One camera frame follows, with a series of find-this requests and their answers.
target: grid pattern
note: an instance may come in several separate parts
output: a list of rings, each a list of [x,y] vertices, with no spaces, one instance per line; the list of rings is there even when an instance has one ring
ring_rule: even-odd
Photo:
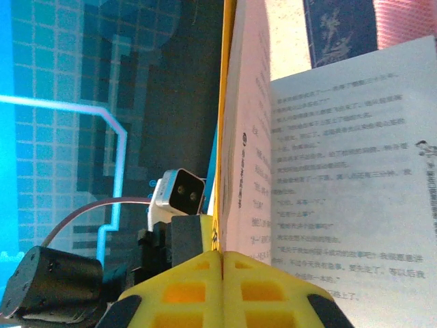
[[[178,22],[179,1],[12,3],[16,95],[109,108],[128,127],[126,177],[141,180],[144,168],[137,167],[137,159],[145,102],[142,94],[149,64],[159,60],[159,54],[150,54],[150,50],[169,39]],[[109,52],[103,51],[106,44],[111,45]],[[132,68],[128,55],[133,49],[139,52],[135,77],[128,74]],[[74,209],[108,196],[92,192],[91,186],[95,175],[91,164],[96,161],[93,149],[99,137],[104,138],[104,175],[113,176],[114,168],[116,136],[109,127],[97,133],[99,121],[90,115],[16,106],[21,251],[40,244]],[[95,249],[73,244],[95,241],[96,234],[74,234],[73,229],[99,226],[104,223],[104,214],[99,208],[78,218],[52,246],[94,256]]]

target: camera lens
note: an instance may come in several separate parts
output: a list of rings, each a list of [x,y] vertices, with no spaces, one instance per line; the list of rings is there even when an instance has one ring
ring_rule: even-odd
[[[184,186],[180,185],[180,186],[178,187],[178,193],[179,193],[180,195],[184,195],[184,194],[185,194],[185,188],[184,188]]]

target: blue line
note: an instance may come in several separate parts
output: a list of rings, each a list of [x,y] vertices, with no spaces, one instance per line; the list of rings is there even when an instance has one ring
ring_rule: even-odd
[[[3,96],[3,95],[0,95],[0,103],[42,107],[48,109],[58,109],[62,111],[72,111],[75,113],[99,115],[101,118],[103,118],[104,121],[118,134],[117,154],[115,157],[113,197],[122,196],[124,164],[125,164],[124,161],[126,158],[128,133],[106,108],[99,107],[99,106],[74,104],[71,102],[41,100],[41,99]],[[15,133],[13,134],[13,136],[14,136],[13,144],[15,144]],[[114,204],[111,213],[111,224],[102,225],[98,230],[96,258],[102,263],[102,266],[104,265],[104,251],[105,251],[106,237],[107,237],[106,233],[108,231],[118,231],[119,221],[120,221],[120,204]]]
[[[208,173],[206,175],[205,183],[205,203],[203,204],[203,211],[208,211],[208,206],[211,201],[212,188],[214,186],[214,178],[216,176],[216,160],[217,160],[217,127],[214,135],[214,142],[212,143],[210,165],[208,166]]]
[[[11,0],[0,0],[0,21],[0,94],[14,94]],[[0,110],[0,250],[14,256],[19,250],[15,106],[1,104]]]

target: cyan line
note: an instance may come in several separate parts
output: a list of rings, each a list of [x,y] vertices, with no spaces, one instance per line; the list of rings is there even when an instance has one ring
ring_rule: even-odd
[[[214,141],[212,143],[211,158],[210,158],[210,164],[208,166],[208,173],[206,175],[205,203],[203,204],[203,210],[205,211],[205,213],[208,211],[208,207],[211,202],[212,188],[214,185],[214,178],[216,176],[216,160],[217,160],[217,127],[214,135]]]
[[[61,102],[61,101],[53,101],[53,100],[42,100],[42,99],[4,96],[4,95],[0,95],[0,103],[42,107],[48,109],[59,109],[62,111],[71,111],[81,114],[99,115],[101,118],[103,118],[103,120],[118,134],[117,154],[115,157],[113,197],[122,196],[124,161],[126,158],[128,133],[106,108],[100,106],[74,104],[71,102]],[[119,220],[120,220],[120,204],[114,204],[111,213],[111,224],[102,225],[99,227],[98,230],[96,258],[102,263],[102,266],[104,265],[104,254],[105,254],[107,232],[118,231]]]

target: rectangular hole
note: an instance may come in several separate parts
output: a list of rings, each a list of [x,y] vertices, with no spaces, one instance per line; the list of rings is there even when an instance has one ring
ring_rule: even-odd
[[[209,262],[202,262],[196,266],[196,270],[208,270],[210,268]]]
[[[274,282],[242,282],[243,301],[284,301],[281,287]]]
[[[165,303],[200,303],[205,301],[206,288],[202,282],[180,282],[170,285],[165,293]]]
[[[156,316],[153,325],[153,328],[202,328],[202,327],[203,327],[202,313],[163,313]]]
[[[289,312],[246,311],[247,328],[296,328],[294,316]]]

